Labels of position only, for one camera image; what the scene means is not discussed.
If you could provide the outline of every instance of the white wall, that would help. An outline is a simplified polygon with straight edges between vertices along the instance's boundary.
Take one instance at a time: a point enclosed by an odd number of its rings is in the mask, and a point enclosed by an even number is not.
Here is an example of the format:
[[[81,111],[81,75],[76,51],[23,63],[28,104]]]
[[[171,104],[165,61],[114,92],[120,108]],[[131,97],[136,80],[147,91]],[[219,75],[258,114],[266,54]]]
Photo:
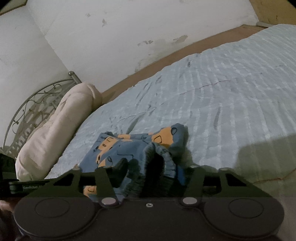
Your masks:
[[[100,91],[193,42],[258,21],[249,0],[29,0],[27,6],[65,66]]]
[[[19,106],[67,68],[35,24],[27,6],[0,16],[0,146]]]

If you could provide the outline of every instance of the metal screw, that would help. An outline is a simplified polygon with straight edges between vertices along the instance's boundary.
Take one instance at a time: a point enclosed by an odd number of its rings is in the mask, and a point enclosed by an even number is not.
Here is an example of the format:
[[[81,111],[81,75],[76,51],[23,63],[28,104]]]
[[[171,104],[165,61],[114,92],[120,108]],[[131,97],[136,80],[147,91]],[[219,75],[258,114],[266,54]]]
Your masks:
[[[153,207],[153,204],[152,203],[147,203],[146,207]]]
[[[113,205],[116,203],[116,199],[112,197],[105,197],[102,199],[102,204],[104,205]]]
[[[194,197],[185,197],[183,198],[183,203],[187,205],[192,205],[197,203],[197,199]]]

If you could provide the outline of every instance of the ornate metal bed frame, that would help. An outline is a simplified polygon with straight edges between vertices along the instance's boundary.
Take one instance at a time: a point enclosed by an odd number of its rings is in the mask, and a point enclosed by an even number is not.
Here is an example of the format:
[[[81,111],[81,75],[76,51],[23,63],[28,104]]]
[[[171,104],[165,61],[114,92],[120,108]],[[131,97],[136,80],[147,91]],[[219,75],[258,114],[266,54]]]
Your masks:
[[[11,119],[0,152],[14,159],[17,158],[20,149],[34,129],[56,110],[63,96],[73,86],[81,83],[73,71],[68,75],[69,79],[46,85],[26,99]],[[6,146],[8,139],[12,140],[10,146]]]

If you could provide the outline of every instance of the blue and orange fabric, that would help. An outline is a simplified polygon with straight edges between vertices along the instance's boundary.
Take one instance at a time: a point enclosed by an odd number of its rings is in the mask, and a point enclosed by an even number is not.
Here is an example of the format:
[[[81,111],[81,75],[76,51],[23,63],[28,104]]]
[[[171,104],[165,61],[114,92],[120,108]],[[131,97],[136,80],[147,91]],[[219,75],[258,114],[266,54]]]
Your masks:
[[[113,134],[111,132],[101,133],[79,167],[82,172],[93,172],[97,167],[113,167],[122,158],[126,158],[129,162],[129,171],[121,187],[115,188],[115,193],[119,199],[137,195],[144,185],[146,166],[154,159],[156,154],[164,160],[163,176],[175,178],[176,164],[173,160],[180,158],[184,153],[185,130],[183,125],[177,123],[155,133],[131,135]],[[136,183],[131,173],[136,173]],[[95,198],[96,187],[84,187],[84,194],[89,198]]]

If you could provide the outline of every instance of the pillow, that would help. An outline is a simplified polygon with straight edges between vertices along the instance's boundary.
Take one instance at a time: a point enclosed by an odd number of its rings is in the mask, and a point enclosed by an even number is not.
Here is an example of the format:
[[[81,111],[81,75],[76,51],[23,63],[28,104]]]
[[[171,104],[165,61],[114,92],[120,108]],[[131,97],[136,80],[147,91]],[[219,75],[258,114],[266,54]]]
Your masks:
[[[54,114],[54,112],[55,112],[55,111],[52,111],[52,112],[50,113],[49,117],[47,117],[44,121],[42,121],[42,122],[39,124],[39,126],[37,126],[37,127],[31,132],[31,134],[29,135],[27,141],[32,137],[32,135],[33,135],[33,134],[34,134],[39,128],[43,127],[43,125],[44,125],[46,122],[48,122],[48,120],[49,120],[50,117]]]
[[[34,131],[15,163],[20,181],[44,179],[68,146],[77,128],[102,104],[94,85],[81,83],[62,98],[55,112]]]

